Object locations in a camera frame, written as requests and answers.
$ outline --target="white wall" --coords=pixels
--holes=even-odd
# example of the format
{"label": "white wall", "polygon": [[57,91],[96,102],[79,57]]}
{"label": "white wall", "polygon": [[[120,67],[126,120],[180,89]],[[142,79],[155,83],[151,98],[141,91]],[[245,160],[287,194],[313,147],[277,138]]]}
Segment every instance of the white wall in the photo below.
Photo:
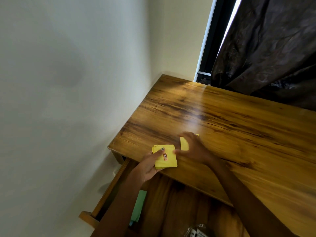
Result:
{"label": "white wall", "polygon": [[0,3],[0,236],[70,235],[162,73],[162,2]]}
{"label": "white wall", "polygon": [[213,0],[165,0],[163,72],[193,80]]}

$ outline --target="person's right hand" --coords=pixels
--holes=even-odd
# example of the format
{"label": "person's right hand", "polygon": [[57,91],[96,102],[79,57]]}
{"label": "person's right hand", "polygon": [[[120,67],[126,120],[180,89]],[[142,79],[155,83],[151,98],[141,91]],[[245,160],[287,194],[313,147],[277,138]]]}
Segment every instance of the person's right hand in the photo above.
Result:
{"label": "person's right hand", "polygon": [[203,164],[207,164],[210,158],[212,158],[211,152],[203,145],[199,136],[187,131],[182,132],[179,136],[187,140],[189,150],[176,149],[174,151],[176,155],[185,156]]}

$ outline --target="desk top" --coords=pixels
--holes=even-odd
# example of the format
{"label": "desk top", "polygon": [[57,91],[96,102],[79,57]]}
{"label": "desk top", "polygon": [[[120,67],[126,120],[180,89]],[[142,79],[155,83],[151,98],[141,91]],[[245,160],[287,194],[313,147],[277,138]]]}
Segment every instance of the desk top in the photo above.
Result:
{"label": "desk top", "polygon": [[[316,236],[316,112],[162,75],[109,145],[140,161],[154,144],[200,134],[295,234]],[[208,167],[177,157],[162,171],[231,205]]]}

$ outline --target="hand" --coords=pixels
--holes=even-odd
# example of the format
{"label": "hand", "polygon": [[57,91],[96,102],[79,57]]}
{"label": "hand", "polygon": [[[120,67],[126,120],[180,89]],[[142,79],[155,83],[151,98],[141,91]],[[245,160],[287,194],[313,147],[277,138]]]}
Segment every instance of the hand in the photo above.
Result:
{"label": "hand", "polygon": [[148,154],[144,155],[143,160],[134,168],[133,171],[136,171],[140,177],[142,183],[147,180],[150,180],[156,173],[161,171],[162,169],[156,169],[155,161],[161,156],[165,151],[165,148],[155,152],[149,152]]}
{"label": "hand", "polygon": [[199,136],[193,134],[192,132],[182,132],[179,136],[184,137],[189,144],[189,150],[183,151],[176,149],[174,153],[179,156],[185,156],[195,161],[198,161],[203,164],[212,158],[211,152],[203,145]]}

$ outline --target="open drawer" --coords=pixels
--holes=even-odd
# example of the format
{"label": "open drawer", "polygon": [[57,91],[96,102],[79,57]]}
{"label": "open drawer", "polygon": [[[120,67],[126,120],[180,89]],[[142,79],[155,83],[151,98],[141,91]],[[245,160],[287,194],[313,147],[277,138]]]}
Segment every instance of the open drawer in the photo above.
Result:
{"label": "open drawer", "polygon": [[[96,228],[123,183],[137,165],[126,159],[93,212],[80,218]],[[158,173],[143,184],[147,191],[138,222],[126,236],[183,236],[195,224],[206,224],[216,236],[248,236],[235,209]]]}

